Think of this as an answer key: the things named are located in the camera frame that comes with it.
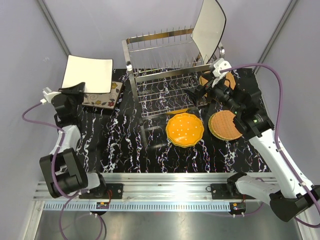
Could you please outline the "orange rounded-square wicker plate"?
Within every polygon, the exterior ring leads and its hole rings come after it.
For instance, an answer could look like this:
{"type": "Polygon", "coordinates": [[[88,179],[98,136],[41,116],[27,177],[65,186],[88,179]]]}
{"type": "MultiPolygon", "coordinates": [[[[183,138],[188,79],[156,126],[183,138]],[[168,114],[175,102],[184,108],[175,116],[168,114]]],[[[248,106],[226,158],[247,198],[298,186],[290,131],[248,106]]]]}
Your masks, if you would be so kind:
{"type": "MultiPolygon", "coordinates": [[[[236,81],[233,77],[233,75],[228,72],[225,77],[221,80],[225,80],[225,85],[231,87],[231,92],[236,88],[236,81]]],[[[205,85],[208,82],[213,81],[213,76],[211,75],[210,71],[205,71],[200,77],[199,77],[199,84],[205,85]]]]}

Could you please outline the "white black-rimmed square plate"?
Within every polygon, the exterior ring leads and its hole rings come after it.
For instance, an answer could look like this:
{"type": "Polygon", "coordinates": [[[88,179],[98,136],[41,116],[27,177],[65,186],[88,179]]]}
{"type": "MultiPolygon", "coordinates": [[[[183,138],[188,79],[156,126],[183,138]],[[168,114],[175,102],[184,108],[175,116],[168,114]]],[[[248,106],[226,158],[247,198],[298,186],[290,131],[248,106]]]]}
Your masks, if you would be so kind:
{"type": "Polygon", "coordinates": [[[69,55],[62,81],[62,88],[85,83],[84,92],[106,94],[112,89],[113,60],[69,55]]]}

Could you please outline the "cream floral square plate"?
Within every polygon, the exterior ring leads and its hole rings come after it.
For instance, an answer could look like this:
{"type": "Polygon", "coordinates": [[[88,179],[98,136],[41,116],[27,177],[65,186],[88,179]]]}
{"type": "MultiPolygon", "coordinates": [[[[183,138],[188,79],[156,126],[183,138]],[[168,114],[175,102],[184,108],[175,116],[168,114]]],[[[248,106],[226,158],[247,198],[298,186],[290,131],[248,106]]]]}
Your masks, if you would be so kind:
{"type": "Polygon", "coordinates": [[[113,110],[116,107],[123,87],[124,84],[122,82],[113,81],[109,93],[85,93],[82,105],[113,110]]]}

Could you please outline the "orange ceramic plate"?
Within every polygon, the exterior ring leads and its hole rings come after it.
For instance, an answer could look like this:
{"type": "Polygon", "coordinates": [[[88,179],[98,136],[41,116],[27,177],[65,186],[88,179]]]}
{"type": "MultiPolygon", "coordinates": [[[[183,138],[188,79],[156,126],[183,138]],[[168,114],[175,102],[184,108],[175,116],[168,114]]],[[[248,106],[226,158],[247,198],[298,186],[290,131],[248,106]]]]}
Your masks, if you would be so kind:
{"type": "Polygon", "coordinates": [[[173,116],[165,127],[168,139],[191,138],[200,141],[204,131],[203,122],[196,115],[186,112],[173,116]]]}

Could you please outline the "black rimmed square plate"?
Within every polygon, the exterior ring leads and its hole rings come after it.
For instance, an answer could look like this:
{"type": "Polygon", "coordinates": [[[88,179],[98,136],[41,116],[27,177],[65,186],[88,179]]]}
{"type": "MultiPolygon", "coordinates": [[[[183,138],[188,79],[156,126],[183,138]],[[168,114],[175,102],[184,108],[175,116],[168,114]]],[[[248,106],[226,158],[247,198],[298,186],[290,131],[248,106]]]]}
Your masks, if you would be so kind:
{"type": "Polygon", "coordinates": [[[204,0],[191,38],[205,64],[213,57],[222,39],[227,18],[217,0],[204,0]]]}

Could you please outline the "green ceramic plate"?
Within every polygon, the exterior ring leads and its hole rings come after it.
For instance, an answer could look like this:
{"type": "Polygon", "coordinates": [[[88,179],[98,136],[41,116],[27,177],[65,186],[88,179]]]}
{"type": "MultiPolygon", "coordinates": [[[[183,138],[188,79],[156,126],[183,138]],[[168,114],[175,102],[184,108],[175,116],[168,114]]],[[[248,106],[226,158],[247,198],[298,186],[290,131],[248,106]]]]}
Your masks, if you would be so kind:
{"type": "Polygon", "coordinates": [[[200,140],[199,139],[191,139],[191,138],[175,138],[169,139],[170,142],[181,148],[189,148],[194,147],[200,140]]]}

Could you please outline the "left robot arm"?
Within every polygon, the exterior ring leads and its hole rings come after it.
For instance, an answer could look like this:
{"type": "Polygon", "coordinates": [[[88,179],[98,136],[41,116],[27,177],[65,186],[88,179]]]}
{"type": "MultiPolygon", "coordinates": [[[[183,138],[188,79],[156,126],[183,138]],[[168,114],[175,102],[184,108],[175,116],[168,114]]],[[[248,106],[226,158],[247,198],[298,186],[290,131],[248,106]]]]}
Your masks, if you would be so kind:
{"type": "Polygon", "coordinates": [[[101,173],[86,172],[76,154],[81,138],[77,110],[84,100],[85,85],[81,82],[58,91],[52,91],[48,87],[42,91],[44,99],[54,107],[54,127],[58,131],[56,146],[39,160],[45,183],[53,198],[84,191],[85,198],[101,199],[108,192],[101,173]]]}

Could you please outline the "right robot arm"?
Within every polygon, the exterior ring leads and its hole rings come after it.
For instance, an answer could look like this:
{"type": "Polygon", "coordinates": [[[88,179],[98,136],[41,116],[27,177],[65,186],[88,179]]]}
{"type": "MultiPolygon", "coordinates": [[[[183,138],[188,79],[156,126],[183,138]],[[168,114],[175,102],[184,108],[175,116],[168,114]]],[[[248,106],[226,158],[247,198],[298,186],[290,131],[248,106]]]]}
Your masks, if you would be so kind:
{"type": "Polygon", "coordinates": [[[259,152],[273,173],[277,184],[256,180],[244,172],[236,173],[226,181],[226,192],[233,199],[248,195],[267,205],[284,222],[295,218],[312,206],[320,207],[320,187],[313,184],[295,165],[276,135],[275,127],[260,106],[261,91],[249,92],[239,85],[234,89],[223,82],[212,86],[198,85],[185,93],[194,104],[207,95],[221,103],[235,116],[235,128],[259,152]]]}

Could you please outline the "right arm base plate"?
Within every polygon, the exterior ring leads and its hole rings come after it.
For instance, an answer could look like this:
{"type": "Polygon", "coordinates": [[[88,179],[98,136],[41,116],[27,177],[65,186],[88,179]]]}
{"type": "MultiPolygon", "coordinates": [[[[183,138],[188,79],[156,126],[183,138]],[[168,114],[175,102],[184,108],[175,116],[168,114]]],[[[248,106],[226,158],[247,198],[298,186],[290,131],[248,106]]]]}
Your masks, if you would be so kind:
{"type": "Polygon", "coordinates": [[[213,200],[226,200],[233,198],[231,189],[226,183],[212,183],[209,188],[213,200]]]}

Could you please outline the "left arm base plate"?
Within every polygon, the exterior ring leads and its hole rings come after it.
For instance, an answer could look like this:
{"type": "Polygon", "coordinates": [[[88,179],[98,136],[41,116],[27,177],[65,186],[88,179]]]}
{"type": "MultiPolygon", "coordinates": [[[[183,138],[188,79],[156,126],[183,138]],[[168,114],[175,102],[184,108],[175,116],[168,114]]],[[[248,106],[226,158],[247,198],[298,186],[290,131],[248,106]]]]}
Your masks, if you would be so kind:
{"type": "Polygon", "coordinates": [[[96,188],[92,188],[89,192],[82,193],[79,198],[85,200],[109,199],[120,200],[123,197],[123,183],[107,183],[96,188]]]}

